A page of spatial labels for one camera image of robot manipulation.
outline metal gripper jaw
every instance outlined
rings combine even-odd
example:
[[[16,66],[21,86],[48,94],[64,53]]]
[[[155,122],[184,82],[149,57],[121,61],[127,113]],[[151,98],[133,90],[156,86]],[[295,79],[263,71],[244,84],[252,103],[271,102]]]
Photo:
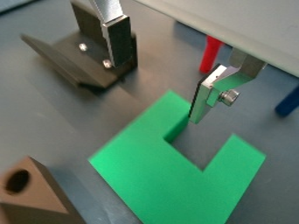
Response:
[[[207,78],[199,82],[189,111],[189,120],[193,123],[199,123],[217,102],[232,105],[239,97],[233,88],[252,81],[267,65],[263,60],[235,48],[229,64],[229,67],[216,65]]]

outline brown wooden block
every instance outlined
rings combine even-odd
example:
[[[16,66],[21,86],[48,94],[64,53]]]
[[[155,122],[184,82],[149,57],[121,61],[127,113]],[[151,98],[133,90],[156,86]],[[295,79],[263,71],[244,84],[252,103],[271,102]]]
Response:
[[[85,223],[49,171],[30,157],[0,177],[0,223]]]

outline black angle bracket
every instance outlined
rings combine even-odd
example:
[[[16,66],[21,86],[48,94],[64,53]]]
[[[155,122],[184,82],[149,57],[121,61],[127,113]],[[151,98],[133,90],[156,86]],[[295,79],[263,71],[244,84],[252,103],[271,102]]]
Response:
[[[96,13],[80,2],[70,1],[79,24],[79,32],[70,34],[56,44],[48,45],[38,39],[21,35],[22,41],[50,62],[64,78],[80,88],[107,89],[124,78],[137,66],[136,35],[131,33],[131,57],[112,66],[108,42],[103,38],[101,23]],[[123,27],[131,27],[129,17],[109,28],[121,38]]]

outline green foam piece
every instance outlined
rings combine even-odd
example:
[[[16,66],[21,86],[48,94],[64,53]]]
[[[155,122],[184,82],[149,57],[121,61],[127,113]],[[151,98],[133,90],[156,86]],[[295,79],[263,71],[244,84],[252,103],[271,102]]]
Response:
[[[265,159],[232,135],[201,171],[169,145],[189,107],[167,92],[89,159],[145,224],[225,223]]]

